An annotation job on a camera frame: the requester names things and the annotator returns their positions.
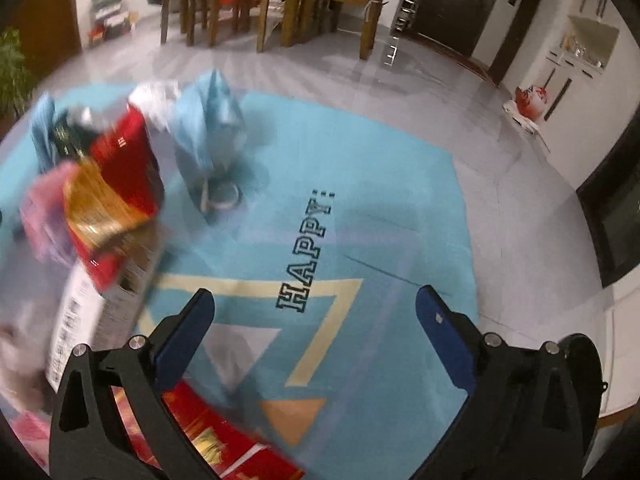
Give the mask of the red packet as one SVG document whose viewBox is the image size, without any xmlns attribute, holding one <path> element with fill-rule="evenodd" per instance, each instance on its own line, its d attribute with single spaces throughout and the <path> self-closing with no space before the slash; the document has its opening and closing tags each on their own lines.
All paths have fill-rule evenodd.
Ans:
<svg viewBox="0 0 640 480">
<path fill-rule="evenodd" d="M 178 425 L 213 471 L 223 479 L 301 479 L 303 469 L 272 446 L 232 426 L 186 382 L 163 400 Z"/>
</svg>

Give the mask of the light blue face mask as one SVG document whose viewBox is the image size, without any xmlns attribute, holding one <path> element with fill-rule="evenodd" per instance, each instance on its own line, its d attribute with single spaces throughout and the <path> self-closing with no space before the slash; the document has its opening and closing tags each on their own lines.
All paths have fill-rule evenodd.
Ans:
<svg viewBox="0 0 640 480">
<path fill-rule="evenodd" d="M 216 68 L 184 88 L 172 109 L 169 132 L 178 171 L 186 187 L 198 193 L 198 209 L 234 207 L 240 200 L 229 170 L 246 140 L 238 99 Z"/>
</svg>

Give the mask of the red snack bag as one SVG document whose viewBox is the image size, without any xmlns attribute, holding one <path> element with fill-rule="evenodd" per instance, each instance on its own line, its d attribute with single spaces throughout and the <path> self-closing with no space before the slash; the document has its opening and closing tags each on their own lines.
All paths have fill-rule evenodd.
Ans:
<svg viewBox="0 0 640 480">
<path fill-rule="evenodd" d="M 109 289 L 125 263 L 142 261 L 158 243 L 155 218 L 127 203 L 85 159 L 63 186 L 64 220 L 80 263 L 98 292 Z"/>
</svg>

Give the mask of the dark green snack wrapper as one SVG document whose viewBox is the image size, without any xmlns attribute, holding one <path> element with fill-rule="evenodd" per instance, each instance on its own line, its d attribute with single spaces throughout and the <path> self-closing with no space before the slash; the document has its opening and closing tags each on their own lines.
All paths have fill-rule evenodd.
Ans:
<svg viewBox="0 0 640 480">
<path fill-rule="evenodd" d="M 91 145 L 101 134 L 100 125 L 99 116 L 89 107 L 63 110 L 50 134 L 58 159 L 81 160 L 89 156 Z"/>
</svg>

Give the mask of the dark entrance door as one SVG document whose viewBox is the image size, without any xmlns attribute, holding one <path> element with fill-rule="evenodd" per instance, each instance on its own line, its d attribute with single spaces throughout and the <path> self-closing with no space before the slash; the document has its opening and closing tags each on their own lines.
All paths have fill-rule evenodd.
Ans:
<svg viewBox="0 0 640 480">
<path fill-rule="evenodd" d="M 469 58 L 496 0 L 420 0 L 411 31 Z"/>
</svg>

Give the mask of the red white gift bag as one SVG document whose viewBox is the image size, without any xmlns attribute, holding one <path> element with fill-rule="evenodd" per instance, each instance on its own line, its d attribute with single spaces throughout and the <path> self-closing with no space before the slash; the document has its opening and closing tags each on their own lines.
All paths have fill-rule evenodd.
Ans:
<svg viewBox="0 0 640 480">
<path fill-rule="evenodd" d="M 514 120 L 529 133 L 538 133 L 538 120 L 547 108 L 548 96 L 545 88 L 529 86 L 516 88 L 514 98 L 506 101 L 502 109 L 506 116 Z"/>
</svg>

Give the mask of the small shelf with boxes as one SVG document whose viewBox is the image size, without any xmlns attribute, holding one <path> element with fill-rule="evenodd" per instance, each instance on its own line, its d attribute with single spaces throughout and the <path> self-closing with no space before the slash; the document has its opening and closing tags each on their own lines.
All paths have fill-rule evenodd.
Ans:
<svg viewBox="0 0 640 480">
<path fill-rule="evenodd" d="M 89 47 L 127 35 L 134 28 L 136 14 L 128 10 L 125 0 L 90 0 Z"/>
</svg>

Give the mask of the blue patterned rug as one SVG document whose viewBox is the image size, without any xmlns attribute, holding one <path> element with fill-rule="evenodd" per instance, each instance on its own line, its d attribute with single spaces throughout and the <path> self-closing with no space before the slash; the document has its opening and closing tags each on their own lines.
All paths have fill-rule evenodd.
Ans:
<svg viewBox="0 0 640 480">
<path fill-rule="evenodd" d="M 451 155 L 357 114 L 235 93 L 238 203 L 203 214 L 168 130 L 152 137 L 165 249 L 152 320 L 200 288 L 214 322 L 186 377 L 311 479 L 405 479 L 466 394 L 416 317 L 430 284 L 476 318 L 466 209 Z"/>
</svg>

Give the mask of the green potted plant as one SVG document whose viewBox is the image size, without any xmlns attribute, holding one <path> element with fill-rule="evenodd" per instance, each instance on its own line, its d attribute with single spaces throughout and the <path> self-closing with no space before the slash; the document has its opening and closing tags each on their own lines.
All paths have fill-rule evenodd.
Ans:
<svg viewBox="0 0 640 480">
<path fill-rule="evenodd" d="M 30 107 L 37 78 L 26 66 L 17 29 L 2 30 L 0 51 L 1 116 L 20 119 Z"/>
</svg>

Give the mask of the white plastic bag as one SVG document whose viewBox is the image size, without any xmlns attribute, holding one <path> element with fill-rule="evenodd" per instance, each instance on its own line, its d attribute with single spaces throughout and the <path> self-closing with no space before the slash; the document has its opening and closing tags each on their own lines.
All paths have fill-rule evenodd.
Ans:
<svg viewBox="0 0 640 480">
<path fill-rule="evenodd" d="M 149 128 L 163 131 L 169 129 L 174 106 L 180 96 L 178 81 L 153 80 L 137 84 L 127 102 L 143 115 Z"/>
<path fill-rule="evenodd" d="M 46 404 L 47 369 L 56 307 L 44 298 L 24 302 L 1 322 L 1 394 L 19 412 Z"/>
</svg>

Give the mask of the white shoe cabinet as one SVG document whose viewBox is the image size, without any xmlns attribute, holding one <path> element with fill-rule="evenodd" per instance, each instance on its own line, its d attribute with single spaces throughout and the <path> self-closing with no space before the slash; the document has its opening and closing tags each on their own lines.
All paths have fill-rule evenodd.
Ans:
<svg viewBox="0 0 640 480">
<path fill-rule="evenodd" d="M 612 0 L 541 0 L 504 84 L 547 101 L 530 132 L 572 187 L 596 171 L 639 103 L 639 48 Z"/>
</svg>

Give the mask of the pink plastic wrapper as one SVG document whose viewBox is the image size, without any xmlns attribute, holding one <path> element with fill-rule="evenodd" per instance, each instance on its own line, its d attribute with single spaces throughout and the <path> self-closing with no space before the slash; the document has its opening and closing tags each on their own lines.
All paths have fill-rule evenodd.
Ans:
<svg viewBox="0 0 640 480">
<path fill-rule="evenodd" d="M 34 257 L 70 268 L 76 260 L 76 250 L 64 214 L 64 188 L 77 174 L 78 163 L 61 162 L 40 174 L 28 188 L 20 205 L 23 229 Z"/>
</svg>

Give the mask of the metal shoe rack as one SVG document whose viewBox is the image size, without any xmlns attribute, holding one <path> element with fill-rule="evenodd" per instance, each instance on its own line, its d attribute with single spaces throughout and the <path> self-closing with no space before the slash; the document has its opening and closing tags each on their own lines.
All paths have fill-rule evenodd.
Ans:
<svg viewBox="0 0 640 480">
<path fill-rule="evenodd" d="M 418 10 L 420 1 L 421 0 L 401 0 L 394 26 L 390 32 L 390 38 L 387 39 L 385 46 L 383 55 L 383 64 L 385 66 L 390 67 L 394 64 L 400 35 L 410 28 L 416 18 L 416 10 Z"/>
</svg>

